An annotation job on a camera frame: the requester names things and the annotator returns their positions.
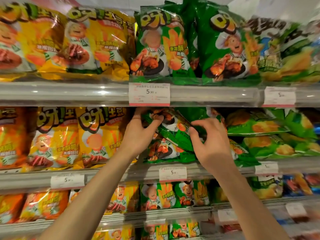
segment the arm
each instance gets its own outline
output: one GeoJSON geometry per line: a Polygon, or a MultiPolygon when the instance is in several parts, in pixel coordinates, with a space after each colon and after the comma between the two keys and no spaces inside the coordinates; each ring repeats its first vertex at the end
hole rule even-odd
{"type": "Polygon", "coordinates": [[[137,108],[114,156],[90,180],[61,216],[41,234],[39,240],[92,238],[127,167],[147,148],[155,130],[163,121],[163,117],[159,117],[144,129],[141,111],[142,109],[137,108]]]}
{"type": "Polygon", "coordinates": [[[193,121],[192,125],[202,126],[207,131],[207,140],[203,144],[196,129],[190,128],[194,152],[202,166],[217,179],[228,197],[246,239],[289,240],[285,230],[235,166],[225,127],[215,118],[193,121]]]}

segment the chef's hand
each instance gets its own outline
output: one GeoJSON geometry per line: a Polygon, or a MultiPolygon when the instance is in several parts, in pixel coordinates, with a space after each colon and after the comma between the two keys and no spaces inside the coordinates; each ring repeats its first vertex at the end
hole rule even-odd
{"type": "Polygon", "coordinates": [[[161,125],[164,117],[162,115],[154,118],[152,123],[147,127],[143,128],[141,122],[141,113],[147,109],[144,107],[136,108],[132,120],[129,122],[122,143],[118,151],[129,153],[131,159],[136,158],[142,153],[150,144],[156,129],[161,125]]]}
{"type": "Polygon", "coordinates": [[[207,131],[207,139],[205,143],[202,143],[196,129],[190,127],[190,138],[194,153],[206,170],[211,167],[234,163],[226,128],[222,123],[216,118],[207,118],[193,121],[191,124],[202,126],[207,131]]]}

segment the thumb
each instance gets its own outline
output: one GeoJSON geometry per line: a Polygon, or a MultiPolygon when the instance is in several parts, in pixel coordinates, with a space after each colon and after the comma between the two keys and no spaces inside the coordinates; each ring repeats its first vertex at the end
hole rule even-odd
{"type": "Polygon", "coordinates": [[[163,115],[157,116],[152,121],[152,123],[146,129],[144,129],[145,136],[146,137],[153,137],[156,129],[158,128],[159,125],[161,125],[163,119],[164,119],[163,115]]]}
{"type": "Polygon", "coordinates": [[[190,127],[189,133],[190,133],[190,139],[193,145],[194,153],[197,155],[197,153],[200,153],[203,150],[204,145],[200,140],[199,133],[195,128],[190,127]]]}

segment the person's left hand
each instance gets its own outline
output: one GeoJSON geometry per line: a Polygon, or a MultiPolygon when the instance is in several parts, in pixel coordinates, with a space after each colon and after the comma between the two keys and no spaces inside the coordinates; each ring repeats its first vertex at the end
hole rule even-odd
{"type": "Polygon", "coordinates": [[[141,113],[144,111],[146,111],[144,107],[136,108],[134,116],[125,130],[122,143],[118,150],[130,154],[131,159],[137,157],[148,147],[156,129],[164,119],[162,115],[158,116],[147,128],[143,128],[141,113]]]}

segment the forearm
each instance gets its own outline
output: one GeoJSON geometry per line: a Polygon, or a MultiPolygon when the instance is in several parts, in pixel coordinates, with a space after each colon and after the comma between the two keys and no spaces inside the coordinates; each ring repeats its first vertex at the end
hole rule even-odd
{"type": "Polygon", "coordinates": [[[83,188],[39,240],[89,240],[132,158],[118,151],[83,188]]]}
{"type": "Polygon", "coordinates": [[[226,165],[223,159],[207,167],[235,211],[238,222],[247,240],[289,240],[285,230],[252,191],[246,178],[233,164],[226,165]]]}

